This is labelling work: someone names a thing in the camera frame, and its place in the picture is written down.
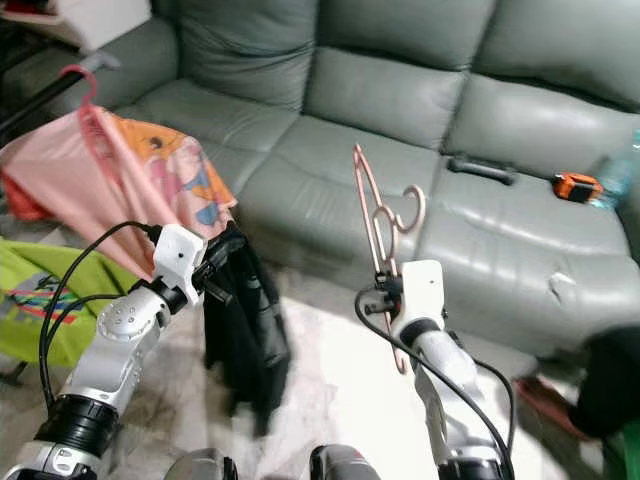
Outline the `red plastic hanger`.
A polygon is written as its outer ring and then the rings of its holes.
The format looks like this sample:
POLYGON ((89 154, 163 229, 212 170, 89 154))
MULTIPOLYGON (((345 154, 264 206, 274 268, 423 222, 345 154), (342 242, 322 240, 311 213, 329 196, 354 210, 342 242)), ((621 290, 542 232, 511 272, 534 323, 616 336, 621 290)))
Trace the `red plastic hanger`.
POLYGON ((76 110, 76 118, 78 122, 79 132, 81 132, 84 147, 86 150, 90 152, 90 156, 93 159, 93 165, 96 166, 96 170, 99 173, 102 173, 102 161, 104 161, 104 156, 102 156, 99 151, 99 146, 96 143, 95 129, 99 127, 96 124, 95 113, 93 113, 93 96, 97 93, 97 84, 95 74, 92 73, 92 70, 82 67, 82 65, 73 64, 69 65, 69 67, 64 67, 59 72, 59 78, 65 79, 73 76, 78 76, 81 79, 86 79, 88 83, 90 83, 90 90, 87 93, 84 93, 81 101, 79 101, 79 106, 76 110))

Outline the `person in black trousers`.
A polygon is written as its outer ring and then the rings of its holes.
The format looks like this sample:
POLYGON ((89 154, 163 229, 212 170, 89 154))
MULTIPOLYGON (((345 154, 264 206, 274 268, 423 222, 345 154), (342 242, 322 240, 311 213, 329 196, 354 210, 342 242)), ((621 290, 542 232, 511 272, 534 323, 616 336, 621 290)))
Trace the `person in black trousers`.
POLYGON ((617 326, 588 342, 579 396, 566 399, 535 376, 515 381, 518 397, 572 438, 622 438, 625 480, 640 480, 640 324, 617 326))

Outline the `rose pink clothes hanger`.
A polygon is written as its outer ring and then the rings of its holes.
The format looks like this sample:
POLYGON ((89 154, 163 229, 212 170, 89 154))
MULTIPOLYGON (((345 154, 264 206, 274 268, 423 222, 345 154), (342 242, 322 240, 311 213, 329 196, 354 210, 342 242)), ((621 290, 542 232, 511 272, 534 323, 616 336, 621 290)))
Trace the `rose pink clothes hanger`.
MULTIPOLYGON (((374 275, 401 275, 401 268, 404 262, 397 259, 398 252, 401 251, 401 238, 416 232, 425 218, 426 195, 419 186, 410 186, 404 189, 404 195, 410 196, 415 201, 413 218, 403 219, 401 215, 394 211, 393 207, 381 196, 381 189, 376 180, 372 165, 367 159, 364 146, 356 143, 352 148, 353 166, 355 166, 355 188, 358 198, 358 207, 362 215, 362 225, 369 244, 369 251, 372 259, 372 273, 374 275)), ((362 289, 357 293, 355 301, 355 312, 357 320, 371 333, 378 334, 380 338, 387 340, 390 344, 390 355, 393 364, 399 374, 410 374, 413 361, 411 356, 415 355, 417 340, 421 335, 429 332, 411 332, 406 330, 404 334, 408 340, 412 340, 411 346, 407 346, 396 335, 390 333, 390 325, 393 321, 385 320, 383 314, 366 314, 366 303, 372 300, 372 293, 369 288, 362 289)))

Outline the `grey robot right leg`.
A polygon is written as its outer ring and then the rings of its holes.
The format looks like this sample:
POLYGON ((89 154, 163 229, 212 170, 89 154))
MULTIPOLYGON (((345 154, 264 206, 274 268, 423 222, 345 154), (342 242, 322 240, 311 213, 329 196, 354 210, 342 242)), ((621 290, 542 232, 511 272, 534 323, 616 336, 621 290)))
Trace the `grey robot right leg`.
POLYGON ((310 480, 381 480, 378 472, 351 445, 317 445, 310 453, 310 480))

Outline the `white storage box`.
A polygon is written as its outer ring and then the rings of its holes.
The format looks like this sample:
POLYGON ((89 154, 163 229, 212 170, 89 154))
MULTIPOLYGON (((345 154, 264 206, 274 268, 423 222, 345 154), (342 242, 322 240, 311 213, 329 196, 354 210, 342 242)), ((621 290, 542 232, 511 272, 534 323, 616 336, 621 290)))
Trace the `white storage box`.
POLYGON ((110 44, 151 18, 150 0, 56 0, 46 32, 81 51, 110 44))

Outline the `black clothes rack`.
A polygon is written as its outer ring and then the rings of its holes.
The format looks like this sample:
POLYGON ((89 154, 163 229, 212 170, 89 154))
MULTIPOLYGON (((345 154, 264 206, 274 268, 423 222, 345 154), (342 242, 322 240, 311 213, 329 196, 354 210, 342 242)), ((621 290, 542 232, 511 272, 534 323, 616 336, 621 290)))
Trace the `black clothes rack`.
MULTIPOLYGON (((70 45, 60 44, 60 42, 51 40, 51 38, 29 42, 10 42, 8 47, 5 44, 1 44, 1 73, 18 67, 23 61, 27 61, 45 50, 69 52, 70 45)), ((1 113, 0 146, 4 147, 10 141, 13 141, 19 134, 20 124, 27 122, 29 118, 32 118, 32 115, 35 115, 41 108, 45 108, 55 97, 63 95, 70 88, 76 86, 77 83, 84 81, 84 79, 91 79, 91 82, 95 83, 93 73, 96 70, 116 69, 120 65, 122 64, 120 64, 119 58, 111 55, 110 52, 100 50, 84 52, 79 56, 79 60, 76 63, 61 69, 54 81, 47 83, 40 91, 33 93, 26 100, 20 101, 17 109, 10 110, 8 114, 5 114, 4 111, 1 113)))

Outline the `pink orange printed garment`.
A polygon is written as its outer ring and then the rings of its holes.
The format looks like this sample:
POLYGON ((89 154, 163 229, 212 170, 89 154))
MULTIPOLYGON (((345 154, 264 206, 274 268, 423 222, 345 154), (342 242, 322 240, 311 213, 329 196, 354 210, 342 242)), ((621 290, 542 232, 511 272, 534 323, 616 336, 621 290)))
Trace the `pink orange printed garment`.
POLYGON ((87 241, 123 221, 180 224, 206 241, 238 204, 195 137, 93 106, 102 173, 84 147, 76 111, 3 147, 6 200, 24 221, 51 218, 87 241))

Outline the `clear plastic water bottle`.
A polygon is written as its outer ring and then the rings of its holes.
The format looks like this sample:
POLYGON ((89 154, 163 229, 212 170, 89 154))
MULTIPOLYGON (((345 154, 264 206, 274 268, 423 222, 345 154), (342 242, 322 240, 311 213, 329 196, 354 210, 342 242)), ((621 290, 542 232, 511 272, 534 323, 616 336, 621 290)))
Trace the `clear plastic water bottle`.
POLYGON ((602 192, 588 204, 595 209, 616 210, 626 200, 636 172, 640 172, 640 128, 631 134, 627 147, 609 155, 596 169, 602 192))

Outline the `black jacket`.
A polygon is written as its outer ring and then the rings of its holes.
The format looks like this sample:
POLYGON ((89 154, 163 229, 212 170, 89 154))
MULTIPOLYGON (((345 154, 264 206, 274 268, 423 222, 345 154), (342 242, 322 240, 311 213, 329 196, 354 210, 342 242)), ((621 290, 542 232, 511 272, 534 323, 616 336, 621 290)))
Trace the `black jacket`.
MULTIPOLYGON (((253 434, 270 431, 271 419, 282 406, 292 365, 292 348, 280 294, 273 275, 262 265, 250 238, 229 223, 211 244, 239 244, 239 289, 236 301, 210 302, 204 294, 205 366, 223 365, 223 381, 232 393, 230 416, 242 404, 253 412, 253 434)), ((195 278, 198 288, 198 271, 195 278)))

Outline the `grey robot leg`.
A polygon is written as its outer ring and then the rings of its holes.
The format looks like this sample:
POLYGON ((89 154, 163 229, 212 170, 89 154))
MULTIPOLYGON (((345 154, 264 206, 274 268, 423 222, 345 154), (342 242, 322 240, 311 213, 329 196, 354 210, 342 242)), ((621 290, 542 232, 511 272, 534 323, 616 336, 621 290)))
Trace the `grey robot leg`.
POLYGON ((310 453, 310 480, 381 480, 378 472, 351 445, 317 445, 310 453))
POLYGON ((163 480, 238 479, 236 462, 216 448, 197 449, 182 454, 163 477, 163 480))

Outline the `grey-green leather sofa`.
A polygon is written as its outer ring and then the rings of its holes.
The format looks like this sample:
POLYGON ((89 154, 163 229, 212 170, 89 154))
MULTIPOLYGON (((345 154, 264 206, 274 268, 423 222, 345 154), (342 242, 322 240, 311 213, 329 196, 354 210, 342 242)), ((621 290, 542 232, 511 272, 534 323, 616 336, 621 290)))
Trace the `grey-green leather sofa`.
POLYGON ((554 196, 640 128, 640 0, 155 0, 99 101, 195 137, 262 256, 351 288, 372 259, 352 148, 424 223, 449 325, 530 355, 640 324, 640 177, 616 210, 554 196), (449 172, 509 163, 513 186, 449 172))

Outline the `black game controller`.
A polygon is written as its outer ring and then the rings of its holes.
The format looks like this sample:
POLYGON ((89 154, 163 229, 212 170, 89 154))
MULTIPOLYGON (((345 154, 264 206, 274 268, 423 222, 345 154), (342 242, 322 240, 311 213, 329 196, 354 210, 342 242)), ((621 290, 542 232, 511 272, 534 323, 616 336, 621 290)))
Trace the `black game controller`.
POLYGON ((513 186, 517 180, 516 170, 511 164, 475 159, 475 157, 467 154, 448 155, 447 160, 445 160, 445 166, 447 166, 449 172, 497 180, 503 186, 513 186))

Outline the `grey robot left leg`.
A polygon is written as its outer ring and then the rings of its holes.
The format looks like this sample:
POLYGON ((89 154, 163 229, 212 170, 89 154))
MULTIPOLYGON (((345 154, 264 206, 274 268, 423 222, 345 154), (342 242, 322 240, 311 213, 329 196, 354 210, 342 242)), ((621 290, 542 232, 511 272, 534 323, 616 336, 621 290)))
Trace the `grey robot left leg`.
POLYGON ((238 479, 236 462, 216 448, 197 449, 182 454, 163 477, 163 480, 238 479))

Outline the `orange black device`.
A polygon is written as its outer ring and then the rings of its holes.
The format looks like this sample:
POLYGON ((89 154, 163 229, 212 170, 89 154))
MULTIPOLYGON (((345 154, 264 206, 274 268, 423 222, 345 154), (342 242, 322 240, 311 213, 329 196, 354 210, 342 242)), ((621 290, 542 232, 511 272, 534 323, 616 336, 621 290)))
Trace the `orange black device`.
POLYGON ((575 204, 589 204, 603 192, 599 180, 584 173, 559 172, 550 179, 554 196, 575 204))

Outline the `lime green garment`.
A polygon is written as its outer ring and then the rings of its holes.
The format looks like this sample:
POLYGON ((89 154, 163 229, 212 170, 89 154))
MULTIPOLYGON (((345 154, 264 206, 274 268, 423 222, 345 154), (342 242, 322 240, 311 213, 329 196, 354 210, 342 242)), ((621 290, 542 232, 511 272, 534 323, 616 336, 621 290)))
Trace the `lime green garment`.
MULTIPOLYGON (((0 243, 1 311, 0 349, 15 360, 38 362, 38 339, 44 325, 45 307, 61 275, 79 255, 73 248, 4 239, 0 243)), ((91 253, 79 264, 58 302, 54 317, 70 303, 87 294, 123 294, 137 275, 102 253, 91 253)), ((78 358, 96 333, 96 317, 108 300, 88 302, 64 317, 49 348, 47 362, 76 366, 78 358)))

